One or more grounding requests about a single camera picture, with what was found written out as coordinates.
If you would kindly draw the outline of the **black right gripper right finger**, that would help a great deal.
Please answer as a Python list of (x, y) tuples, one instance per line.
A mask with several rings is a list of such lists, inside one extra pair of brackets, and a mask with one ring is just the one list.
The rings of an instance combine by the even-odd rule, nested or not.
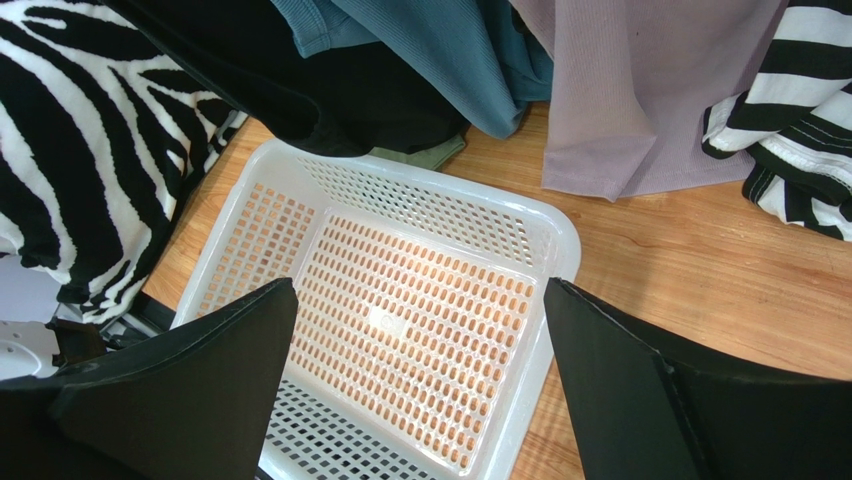
[(544, 295), (590, 479), (847, 479), (851, 385), (706, 347), (569, 281)]

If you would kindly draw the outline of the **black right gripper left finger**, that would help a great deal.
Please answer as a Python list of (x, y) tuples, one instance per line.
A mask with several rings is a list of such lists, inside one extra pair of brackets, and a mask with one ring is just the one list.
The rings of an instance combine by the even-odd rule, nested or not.
[(274, 280), (56, 375), (1, 384), (5, 479), (250, 479), (298, 300)]

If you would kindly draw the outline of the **green tank top navy trim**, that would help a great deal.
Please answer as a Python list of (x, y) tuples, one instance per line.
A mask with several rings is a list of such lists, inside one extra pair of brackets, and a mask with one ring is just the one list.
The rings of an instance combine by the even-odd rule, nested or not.
[(465, 147), (466, 141), (464, 137), (461, 134), (457, 134), (439, 145), (415, 153), (406, 154), (383, 148), (374, 148), (370, 151), (370, 154), (382, 159), (436, 171)]

